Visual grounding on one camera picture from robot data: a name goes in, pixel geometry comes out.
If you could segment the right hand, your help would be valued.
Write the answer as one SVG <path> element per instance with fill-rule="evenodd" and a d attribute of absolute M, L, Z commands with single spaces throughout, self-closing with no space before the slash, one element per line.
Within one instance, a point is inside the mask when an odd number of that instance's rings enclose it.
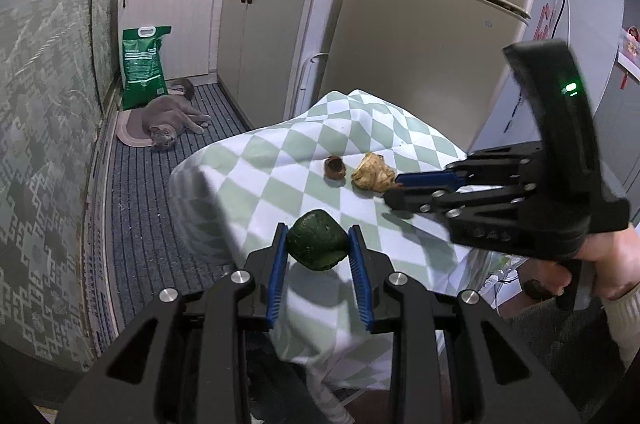
<path fill-rule="evenodd" d="M 588 236 L 576 258 L 594 270 L 591 293 L 616 300 L 631 292 L 640 280 L 639 247 L 639 234 L 632 225 L 624 231 Z M 536 259 L 518 268 L 518 276 L 523 283 L 538 283 L 553 296 L 563 294 L 572 280 L 570 271 L 559 262 Z"/>

